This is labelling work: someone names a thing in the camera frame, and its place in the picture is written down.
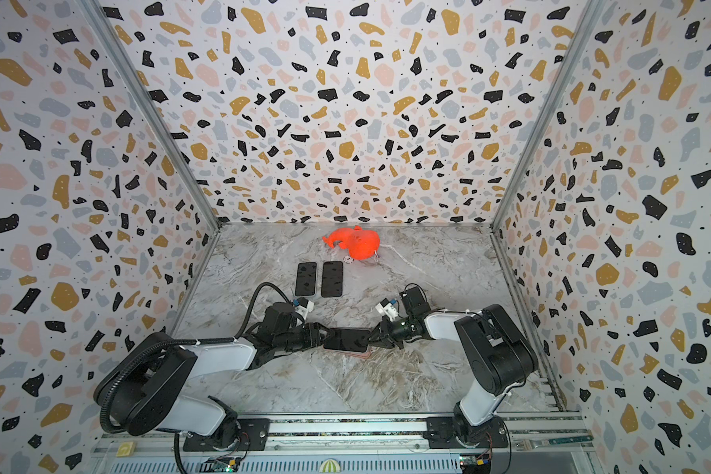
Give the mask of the pink phone case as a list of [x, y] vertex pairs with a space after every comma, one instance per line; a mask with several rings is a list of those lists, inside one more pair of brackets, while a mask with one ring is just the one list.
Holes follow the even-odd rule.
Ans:
[[346, 351], [336, 351], [336, 353], [347, 356], [347, 357], [358, 357], [359, 359], [366, 359], [371, 355], [371, 351], [367, 351], [364, 353], [357, 353], [357, 352], [346, 352]]

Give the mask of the red plush whale toy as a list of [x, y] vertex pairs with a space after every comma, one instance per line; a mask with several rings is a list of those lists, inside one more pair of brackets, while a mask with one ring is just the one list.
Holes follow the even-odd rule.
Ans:
[[330, 249], [344, 249], [344, 263], [377, 261], [380, 237], [374, 230], [360, 226], [338, 228], [322, 237]]

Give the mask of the black smartphone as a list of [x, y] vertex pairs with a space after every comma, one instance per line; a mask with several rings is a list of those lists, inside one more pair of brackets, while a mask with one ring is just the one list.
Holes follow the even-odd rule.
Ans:
[[316, 294], [317, 263], [302, 262], [297, 265], [294, 294], [308, 297]]
[[323, 343], [331, 351], [365, 353], [369, 349], [369, 329], [332, 328]]

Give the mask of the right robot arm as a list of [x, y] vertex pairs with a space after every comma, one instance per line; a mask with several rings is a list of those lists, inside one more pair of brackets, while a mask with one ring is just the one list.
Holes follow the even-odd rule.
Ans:
[[499, 304], [478, 310], [432, 309], [418, 286], [409, 286], [400, 298], [384, 298], [375, 306], [381, 321], [369, 334], [369, 345], [402, 349], [419, 340], [460, 344], [473, 381], [453, 409], [453, 435], [465, 446], [490, 440], [487, 428], [504, 399], [538, 369], [529, 341]]

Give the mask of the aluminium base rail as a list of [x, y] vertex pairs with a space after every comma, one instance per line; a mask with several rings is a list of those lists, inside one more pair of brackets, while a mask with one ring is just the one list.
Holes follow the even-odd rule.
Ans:
[[470, 448], [445, 414], [260, 415], [238, 446], [210, 450], [193, 434], [103, 436], [89, 473], [600, 473], [593, 437], [574, 413], [505, 413]]

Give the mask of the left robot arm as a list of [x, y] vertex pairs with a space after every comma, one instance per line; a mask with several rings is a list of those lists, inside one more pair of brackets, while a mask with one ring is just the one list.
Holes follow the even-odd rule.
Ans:
[[254, 371], [281, 357], [323, 346], [332, 329], [305, 316], [304, 304], [277, 302], [262, 322], [235, 337], [174, 339], [153, 333], [137, 345], [96, 388], [100, 425], [107, 434], [192, 434], [218, 450], [240, 438], [237, 413], [211, 396], [188, 396], [188, 381], [223, 371]]

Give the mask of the black phone case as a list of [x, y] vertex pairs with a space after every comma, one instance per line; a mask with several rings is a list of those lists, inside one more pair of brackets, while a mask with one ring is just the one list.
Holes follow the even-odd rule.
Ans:
[[322, 297], [341, 297], [344, 290], [344, 263], [325, 262], [322, 268]]

